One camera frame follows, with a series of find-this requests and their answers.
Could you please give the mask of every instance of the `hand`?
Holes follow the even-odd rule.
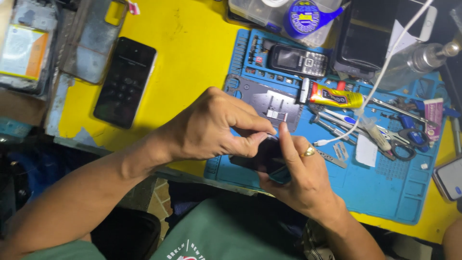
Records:
[[[234,136],[231,128],[241,136]],[[253,157],[267,133],[276,134],[276,130],[252,106],[210,87],[146,142],[152,149],[159,147],[158,142],[164,143],[167,162],[206,160],[218,155]]]
[[[279,140],[292,180],[281,185],[270,180],[268,174],[258,172],[260,187],[321,225],[336,222],[347,211],[343,200],[330,187],[324,159],[318,153],[300,157],[309,143],[305,137],[291,136],[286,123],[279,125]]]

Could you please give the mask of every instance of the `green t-shirt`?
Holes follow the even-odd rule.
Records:
[[[295,250],[296,240],[256,198],[228,193],[192,209],[170,230],[151,260],[306,259]],[[92,243],[74,241],[24,259],[104,257]]]

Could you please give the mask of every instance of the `scissors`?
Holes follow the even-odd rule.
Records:
[[[403,161],[410,161],[417,155],[417,152],[415,151],[414,147],[419,147],[419,148],[424,147],[428,145],[428,143],[430,142],[430,139],[428,138],[427,134],[420,129],[409,128],[409,129],[400,130],[399,132],[395,133],[379,125],[377,127],[379,128],[380,131],[384,133],[383,136],[385,137],[385,139],[390,141],[391,152],[395,155],[396,158],[403,160]],[[423,143],[418,144],[414,142],[413,140],[409,139],[407,135],[411,132],[420,133],[422,136],[422,139],[424,140]],[[399,156],[399,154],[396,152],[396,147],[400,147],[406,150],[409,153],[409,156],[408,157]]]

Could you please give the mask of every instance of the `yellow table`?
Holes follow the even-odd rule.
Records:
[[[240,29],[225,22],[225,3],[213,0],[137,2],[141,15],[127,15],[121,36],[156,48],[158,59],[133,127],[121,130],[95,119],[92,113],[101,87],[62,75],[49,114],[47,133],[115,151],[173,118],[207,87],[223,85]],[[437,165],[455,157],[450,122],[446,124],[440,147]],[[203,177],[204,166],[204,161],[169,165],[199,177]],[[436,243],[441,243],[448,225],[460,216],[455,203],[443,201],[433,181],[415,226],[365,214],[353,215],[360,222]]]

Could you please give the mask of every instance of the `yellow glue tube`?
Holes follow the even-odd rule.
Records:
[[[308,98],[310,103],[336,107],[360,108],[363,104],[363,95],[360,93],[334,90],[312,81],[310,81]]]

